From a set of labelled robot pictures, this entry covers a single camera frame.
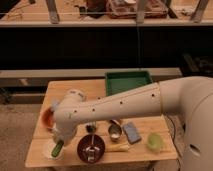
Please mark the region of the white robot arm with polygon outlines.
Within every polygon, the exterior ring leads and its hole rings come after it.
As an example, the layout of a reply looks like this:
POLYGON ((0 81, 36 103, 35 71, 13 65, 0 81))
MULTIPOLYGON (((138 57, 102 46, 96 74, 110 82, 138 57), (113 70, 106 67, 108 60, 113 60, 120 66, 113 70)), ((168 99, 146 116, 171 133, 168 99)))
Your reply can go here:
POLYGON ((180 171, 213 171, 213 78, 209 77, 160 81, 87 102, 73 90, 54 111, 53 137, 68 144, 83 123, 177 113, 186 125, 180 171))

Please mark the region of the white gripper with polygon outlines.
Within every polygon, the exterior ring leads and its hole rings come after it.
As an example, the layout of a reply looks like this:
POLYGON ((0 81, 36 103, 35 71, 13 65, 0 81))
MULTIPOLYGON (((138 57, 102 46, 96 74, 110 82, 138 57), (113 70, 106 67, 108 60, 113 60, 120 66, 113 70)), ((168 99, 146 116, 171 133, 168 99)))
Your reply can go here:
POLYGON ((53 141, 55 143, 58 143, 59 141, 62 141, 65 146, 69 145, 72 141, 72 139, 75 137, 77 133, 76 127, 71 127, 68 130, 60 130, 56 126, 52 129, 53 133, 53 141))

